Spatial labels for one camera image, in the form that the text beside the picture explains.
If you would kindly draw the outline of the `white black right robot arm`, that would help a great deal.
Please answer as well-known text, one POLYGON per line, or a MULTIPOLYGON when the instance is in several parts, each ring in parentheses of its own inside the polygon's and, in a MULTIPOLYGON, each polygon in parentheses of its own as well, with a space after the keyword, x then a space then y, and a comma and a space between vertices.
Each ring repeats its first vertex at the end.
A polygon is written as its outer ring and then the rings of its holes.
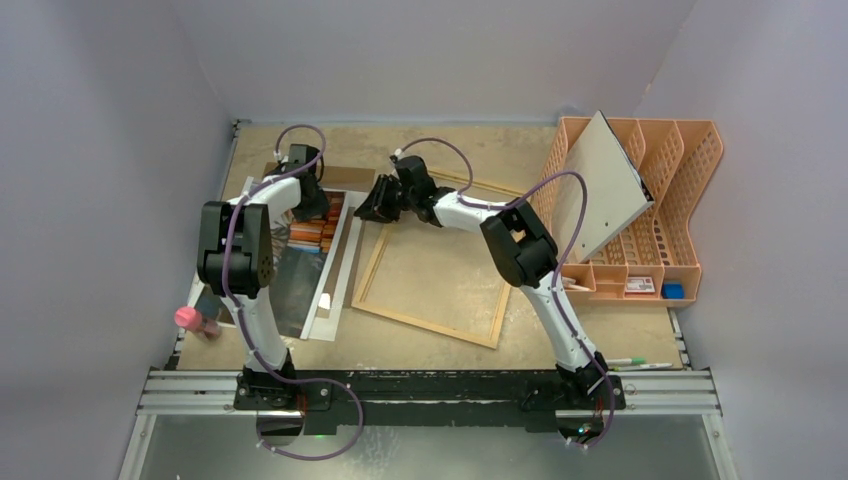
POLYGON ((497 272, 534 308, 553 348, 564 399, 584 407, 601 389, 612 394, 609 367, 567 298, 558 246, 526 197, 467 200, 462 191, 437 185, 421 157, 393 162, 394 173, 378 176, 355 216, 388 224, 409 211, 426 224, 481 234, 497 272))

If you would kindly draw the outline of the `white mat board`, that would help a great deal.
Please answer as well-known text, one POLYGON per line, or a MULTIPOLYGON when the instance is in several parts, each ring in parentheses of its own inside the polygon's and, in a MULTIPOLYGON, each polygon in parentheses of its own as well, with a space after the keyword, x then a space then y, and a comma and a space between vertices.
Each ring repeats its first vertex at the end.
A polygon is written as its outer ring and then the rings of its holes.
POLYGON ((280 335, 332 342, 357 259, 362 221, 353 215, 373 175, 339 169, 323 185, 330 212, 297 224, 290 212, 271 219, 271 310, 280 335))

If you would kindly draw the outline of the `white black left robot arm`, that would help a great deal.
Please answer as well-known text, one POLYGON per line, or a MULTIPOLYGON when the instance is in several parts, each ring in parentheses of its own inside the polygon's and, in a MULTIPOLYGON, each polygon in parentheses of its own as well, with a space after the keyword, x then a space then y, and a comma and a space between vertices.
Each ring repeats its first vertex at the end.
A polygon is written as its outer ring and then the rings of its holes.
POLYGON ((271 307, 271 221, 286 212, 302 221, 328 211, 316 175, 322 157, 319 148, 293 144, 254 189, 201 208, 197 275, 229 310, 245 353, 237 378, 237 409, 284 409, 300 392, 271 307))

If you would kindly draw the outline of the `light wooden picture frame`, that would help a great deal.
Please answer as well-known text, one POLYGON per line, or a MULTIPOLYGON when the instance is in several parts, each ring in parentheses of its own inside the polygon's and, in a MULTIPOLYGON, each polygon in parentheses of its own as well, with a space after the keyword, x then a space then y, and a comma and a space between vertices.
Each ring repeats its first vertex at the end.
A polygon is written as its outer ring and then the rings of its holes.
POLYGON ((494 350, 511 290, 477 227, 439 228, 404 213, 382 226, 352 307, 494 350))

